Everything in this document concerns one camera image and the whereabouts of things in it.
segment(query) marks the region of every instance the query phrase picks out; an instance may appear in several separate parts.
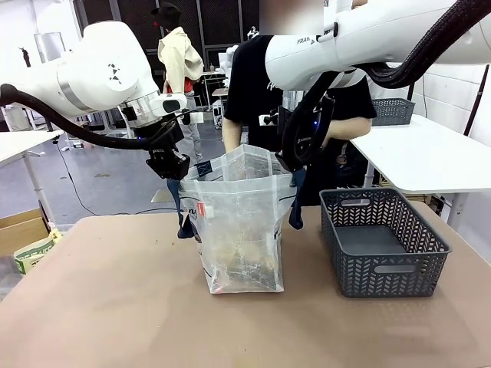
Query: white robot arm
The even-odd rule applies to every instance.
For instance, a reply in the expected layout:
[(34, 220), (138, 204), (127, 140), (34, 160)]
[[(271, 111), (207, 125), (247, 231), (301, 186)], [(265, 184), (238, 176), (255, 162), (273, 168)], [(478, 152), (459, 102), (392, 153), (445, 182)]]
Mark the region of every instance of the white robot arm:
[[(347, 10), (351, 3), (329, 1), (323, 35), (276, 36), (269, 44), (265, 62), (271, 82), (283, 90), (308, 90), (282, 132), (280, 157), (291, 170), (321, 150), (334, 104), (326, 95), (329, 88), (348, 87), (364, 73), (382, 87), (399, 88), (420, 79), (435, 62), (491, 62), (491, 0), (369, 0)], [(388, 61), (402, 65), (390, 68)], [(186, 98), (160, 94), (141, 46), (121, 22), (85, 28), (80, 47), (67, 57), (16, 78), (0, 76), (0, 106), (12, 103), (88, 142), (148, 150), (147, 163), (162, 178), (186, 175), (189, 158), (175, 146), (183, 138), (178, 119), (189, 122), (189, 112), (180, 113)], [(139, 140), (98, 136), (66, 120), (116, 106)], [(308, 148), (298, 151), (301, 125), (319, 118), (326, 123), (315, 124)]]
[(232, 75), (232, 65), (233, 65), (233, 55), (237, 51), (239, 46), (236, 44), (235, 46), (232, 46), (231, 48), (227, 48), (226, 55), (227, 59), (220, 63), (220, 69), (222, 69), (223, 73), (225, 73), (225, 80), (224, 84), (225, 87), (228, 87), (230, 85), (230, 75)]
[[(342, 4), (341, 12), (338, 3)], [(491, 61), (491, 16), (486, 16), (489, 10), (484, 11), (489, 9), (489, 2), (463, 0), (460, 3), (465, 6), (459, 8), (460, 14), (455, 10), (455, 16), (461, 23), (466, 22), (465, 8), (479, 6), (483, 19), (470, 25), (464, 35), (449, 45), (437, 63), (487, 64)], [(321, 73), (337, 71), (340, 75), (331, 87), (346, 87), (339, 82), (344, 72), (352, 71), (355, 66), (405, 61), (454, 4), (456, 0), (369, 0), (360, 8), (346, 11), (345, 0), (330, 0), (325, 8), (324, 35), (275, 36), (271, 40), (266, 54), (268, 76), (283, 90), (308, 90)]]
[[(356, 84), (365, 73), (382, 87), (401, 88), (433, 63), (491, 62), (491, 0), (369, 0), (354, 10), (348, 3), (329, 0), (324, 34), (275, 36), (269, 43), (271, 82), (283, 90), (308, 90), (293, 112), (279, 108), (283, 151), (277, 156), (290, 170), (321, 150), (335, 104), (328, 89)], [(402, 64), (392, 68), (387, 62)], [(302, 130), (310, 125), (305, 138)]]
[[(199, 122), (183, 94), (160, 94), (150, 65), (133, 32), (122, 22), (90, 25), (78, 48), (17, 75), (0, 75), (0, 105), (21, 104), (38, 111), (74, 136), (110, 148), (148, 150), (147, 161), (162, 178), (181, 179), (189, 157), (177, 152), (179, 123)], [(119, 107), (137, 140), (99, 136), (67, 121)]]

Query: table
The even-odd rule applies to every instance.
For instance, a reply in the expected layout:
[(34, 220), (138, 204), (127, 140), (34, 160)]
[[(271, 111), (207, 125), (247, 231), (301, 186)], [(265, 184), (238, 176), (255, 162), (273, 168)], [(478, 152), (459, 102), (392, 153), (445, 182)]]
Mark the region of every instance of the table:
[(419, 115), (410, 125), (374, 126), (351, 141), (374, 168), (405, 194), (456, 193), (448, 219), (458, 229), (469, 193), (491, 190), (491, 147)]
[(208, 109), (212, 108), (212, 104), (211, 104), (211, 100), (209, 99), (208, 78), (207, 77), (214, 77), (214, 76), (219, 76), (219, 75), (225, 76), (225, 73), (223, 73), (222, 71), (205, 71), (202, 75), (203, 82), (205, 83), (206, 98), (208, 99)]
[(63, 131), (61, 130), (56, 130), (54, 132), (31, 131), (0, 133), (0, 164), (6, 165), (20, 158), (24, 160), (25, 167), (27, 167), (29, 177), (34, 186), (34, 191), (46, 212), (46, 216), (51, 222), (54, 222), (53, 212), (31, 163), (31, 156), (39, 157), (40, 155), (30, 152), (29, 150), (38, 144), (48, 142), (61, 134), (63, 134)]
[(491, 268), (414, 206), (453, 247), (431, 298), (342, 297), (319, 208), (283, 226), (281, 294), (210, 295), (176, 214), (84, 218), (0, 303), (0, 366), (491, 366)]
[(228, 88), (218, 88), (216, 89), (213, 93), (212, 96), (218, 97), (220, 99), (220, 104), (222, 105), (221, 114), (222, 114), (222, 123), (223, 123), (223, 109), (225, 108), (223, 106), (223, 98), (229, 96), (229, 89)]

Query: floor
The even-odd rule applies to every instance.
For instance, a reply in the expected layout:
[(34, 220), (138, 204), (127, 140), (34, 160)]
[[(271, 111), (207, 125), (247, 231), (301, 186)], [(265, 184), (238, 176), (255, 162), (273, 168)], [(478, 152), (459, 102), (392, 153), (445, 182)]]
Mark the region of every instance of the floor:
[[(215, 130), (213, 122), (200, 124), (199, 131), (204, 159), (213, 159), (224, 154), (222, 134)], [(66, 144), (60, 141), (60, 148), (64, 146)], [(32, 162), (61, 230), (67, 230), (83, 217), (92, 216), (79, 203), (57, 147), (52, 143), (45, 143), (33, 150), (45, 152), (42, 157), (33, 158)], [(166, 185), (146, 165), (147, 153), (144, 151), (94, 147), (74, 149), (63, 152), (62, 155), (81, 201), (98, 215), (175, 207), (172, 202), (150, 203), (157, 190)], [(0, 218), (37, 206), (38, 199), (32, 190), (23, 161), (18, 160), (0, 167)], [(0, 300), (20, 280), (21, 276), (15, 270), (11, 259), (0, 258)]]

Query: beige jacket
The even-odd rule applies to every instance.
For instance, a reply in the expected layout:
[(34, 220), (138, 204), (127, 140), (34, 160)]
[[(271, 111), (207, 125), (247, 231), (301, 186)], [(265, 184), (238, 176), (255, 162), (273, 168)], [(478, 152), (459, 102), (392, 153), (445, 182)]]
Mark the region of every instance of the beige jacket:
[(198, 81), (203, 75), (203, 60), (182, 27), (159, 41), (159, 60), (166, 66), (165, 84), (170, 85), (175, 94), (184, 93), (184, 78)]

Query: cardboard box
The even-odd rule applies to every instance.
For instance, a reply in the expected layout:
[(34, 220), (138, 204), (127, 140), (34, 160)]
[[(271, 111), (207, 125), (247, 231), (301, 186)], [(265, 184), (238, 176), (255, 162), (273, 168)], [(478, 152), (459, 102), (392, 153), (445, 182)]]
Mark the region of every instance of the cardboard box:
[(50, 235), (16, 251), (14, 259), (19, 272), (27, 274), (54, 247), (54, 244)]
[(33, 209), (7, 218), (0, 218), (0, 257), (48, 236), (40, 209)]

